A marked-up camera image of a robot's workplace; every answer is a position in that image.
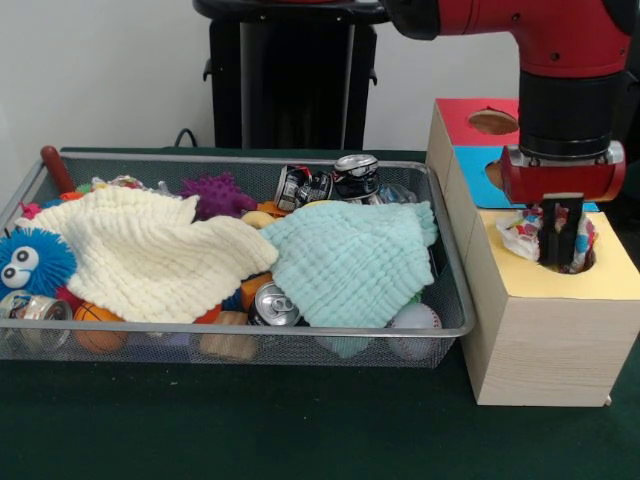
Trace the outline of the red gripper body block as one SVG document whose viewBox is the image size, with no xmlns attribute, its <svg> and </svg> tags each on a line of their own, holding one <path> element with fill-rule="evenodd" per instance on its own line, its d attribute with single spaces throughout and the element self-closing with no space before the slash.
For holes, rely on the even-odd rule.
<svg viewBox="0 0 640 480">
<path fill-rule="evenodd" d="M 513 204 L 538 204 L 551 198 L 580 198 L 585 202 L 614 199 L 626 173 L 625 151 L 613 141 L 590 159 L 540 159 L 507 145 L 500 158 L 503 190 Z"/>
</svg>

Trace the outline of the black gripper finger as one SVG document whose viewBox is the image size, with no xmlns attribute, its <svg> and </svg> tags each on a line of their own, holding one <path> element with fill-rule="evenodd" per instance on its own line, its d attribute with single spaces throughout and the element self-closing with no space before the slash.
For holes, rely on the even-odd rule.
<svg viewBox="0 0 640 480">
<path fill-rule="evenodd" d="M 542 209 L 542 225 L 538 233 L 541 265 L 556 265 L 559 250 L 559 234 L 556 232 L 556 201 L 545 199 L 540 205 Z"/>
<path fill-rule="evenodd" d="M 557 204 L 559 235 L 558 264 L 569 265 L 574 258 L 578 227 L 583 213 L 583 198 L 564 198 Z"/>
</svg>

